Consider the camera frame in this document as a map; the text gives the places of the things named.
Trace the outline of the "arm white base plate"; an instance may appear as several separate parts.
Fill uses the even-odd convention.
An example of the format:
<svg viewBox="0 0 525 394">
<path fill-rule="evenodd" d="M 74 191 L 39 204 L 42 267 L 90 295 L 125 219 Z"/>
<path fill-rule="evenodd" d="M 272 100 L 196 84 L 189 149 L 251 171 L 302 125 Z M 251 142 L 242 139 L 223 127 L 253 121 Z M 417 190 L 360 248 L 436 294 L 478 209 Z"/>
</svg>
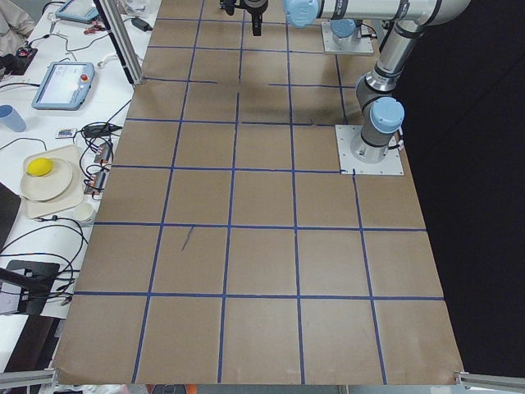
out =
<svg viewBox="0 0 525 394">
<path fill-rule="evenodd" d="M 362 140 L 360 125 L 336 125 L 340 172 L 350 175 L 403 176 L 395 137 L 383 147 L 372 147 Z"/>
<path fill-rule="evenodd" d="M 367 27 L 356 28 L 348 37 L 338 37 L 328 21 L 322 22 L 324 52 L 328 54 L 372 56 L 374 49 Z"/>
</svg>

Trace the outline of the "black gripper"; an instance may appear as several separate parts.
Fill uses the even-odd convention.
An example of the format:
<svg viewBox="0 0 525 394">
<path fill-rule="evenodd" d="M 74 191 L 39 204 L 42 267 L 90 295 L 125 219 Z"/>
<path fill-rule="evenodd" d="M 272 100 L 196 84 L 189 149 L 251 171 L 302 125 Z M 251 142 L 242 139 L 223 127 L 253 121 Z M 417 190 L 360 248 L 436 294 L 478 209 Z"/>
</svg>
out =
<svg viewBox="0 0 525 394">
<path fill-rule="evenodd" d="M 267 10 L 268 0 L 220 0 L 219 4 L 229 16 L 233 16 L 236 9 L 246 10 L 252 17 L 253 36 L 262 35 L 263 13 Z"/>
</svg>

